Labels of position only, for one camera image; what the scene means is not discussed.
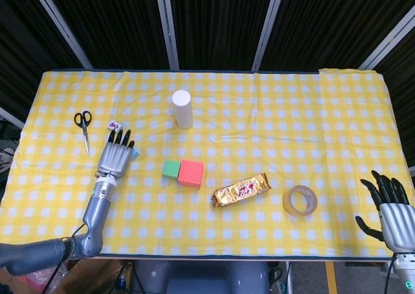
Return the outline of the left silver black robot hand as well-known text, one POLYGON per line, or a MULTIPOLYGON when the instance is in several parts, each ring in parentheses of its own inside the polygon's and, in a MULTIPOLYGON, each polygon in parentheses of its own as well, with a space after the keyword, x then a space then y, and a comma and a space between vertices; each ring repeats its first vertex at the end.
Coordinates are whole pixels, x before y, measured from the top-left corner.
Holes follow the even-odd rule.
POLYGON ((116 180, 124 177, 135 144, 130 135, 130 129, 125 134, 123 130, 110 132, 97 166, 100 175, 111 175, 116 180))

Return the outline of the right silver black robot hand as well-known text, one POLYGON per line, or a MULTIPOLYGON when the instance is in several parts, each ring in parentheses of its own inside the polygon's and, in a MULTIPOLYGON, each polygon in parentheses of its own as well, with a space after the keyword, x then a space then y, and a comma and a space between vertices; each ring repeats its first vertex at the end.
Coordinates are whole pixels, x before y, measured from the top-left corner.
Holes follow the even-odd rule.
POLYGON ((414 206, 407 192, 396 178, 388 178, 371 171, 377 184, 362 179, 361 183, 370 192, 378 212, 381 230, 370 228, 360 216, 355 216, 358 227, 385 245, 394 253, 414 252, 414 206))

